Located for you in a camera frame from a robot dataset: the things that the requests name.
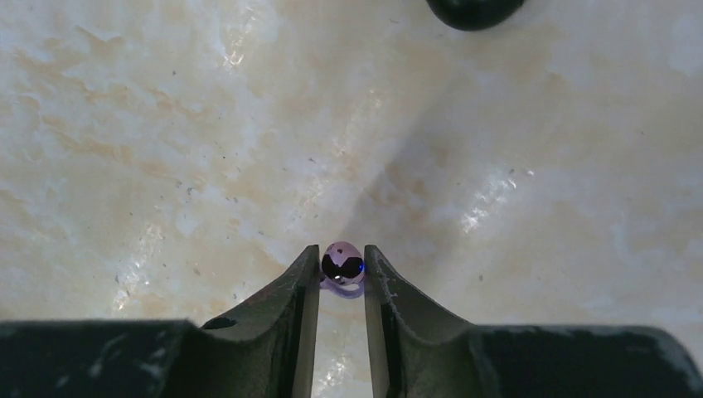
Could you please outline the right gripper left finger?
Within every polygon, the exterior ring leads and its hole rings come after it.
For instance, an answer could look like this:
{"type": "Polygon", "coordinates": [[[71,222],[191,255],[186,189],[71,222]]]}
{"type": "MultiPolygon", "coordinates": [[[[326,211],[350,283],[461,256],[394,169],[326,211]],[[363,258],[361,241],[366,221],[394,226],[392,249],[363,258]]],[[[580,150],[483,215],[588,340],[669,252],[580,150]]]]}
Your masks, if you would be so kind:
{"type": "Polygon", "coordinates": [[[1,325],[4,397],[308,397],[319,248],[197,326],[186,319],[1,325]]]}

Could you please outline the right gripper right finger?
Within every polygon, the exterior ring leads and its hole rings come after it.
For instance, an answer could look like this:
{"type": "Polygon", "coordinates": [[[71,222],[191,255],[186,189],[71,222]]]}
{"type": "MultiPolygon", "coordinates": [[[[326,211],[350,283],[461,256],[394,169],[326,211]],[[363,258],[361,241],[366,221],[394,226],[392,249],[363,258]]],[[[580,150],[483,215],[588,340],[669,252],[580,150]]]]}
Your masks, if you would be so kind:
{"type": "Polygon", "coordinates": [[[376,397],[699,397],[669,333],[634,325],[479,325],[368,245],[365,307],[376,397]]]}

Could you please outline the purple earbud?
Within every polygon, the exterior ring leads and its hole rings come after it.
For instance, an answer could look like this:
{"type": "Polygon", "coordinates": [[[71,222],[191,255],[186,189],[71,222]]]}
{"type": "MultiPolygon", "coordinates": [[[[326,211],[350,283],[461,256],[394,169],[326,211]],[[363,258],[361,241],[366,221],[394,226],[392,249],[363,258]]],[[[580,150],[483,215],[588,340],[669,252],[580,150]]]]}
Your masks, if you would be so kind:
{"type": "Polygon", "coordinates": [[[320,287],[343,299],[357,299],[364,293],[365,263],[351,243],[337,241],[328,246],[320,262],[320,287]]]}

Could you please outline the black earbud charging case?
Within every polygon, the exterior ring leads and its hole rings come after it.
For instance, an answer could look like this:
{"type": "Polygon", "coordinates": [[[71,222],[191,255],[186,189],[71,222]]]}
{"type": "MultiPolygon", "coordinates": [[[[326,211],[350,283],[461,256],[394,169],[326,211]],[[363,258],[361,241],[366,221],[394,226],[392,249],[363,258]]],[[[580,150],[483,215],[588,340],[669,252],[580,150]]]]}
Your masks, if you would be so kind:
{"type": "Polygon", "coordinates": [[[525,0],[426,0],[445,25],[464,32],[495,27],[511,17],[525,0]]]}

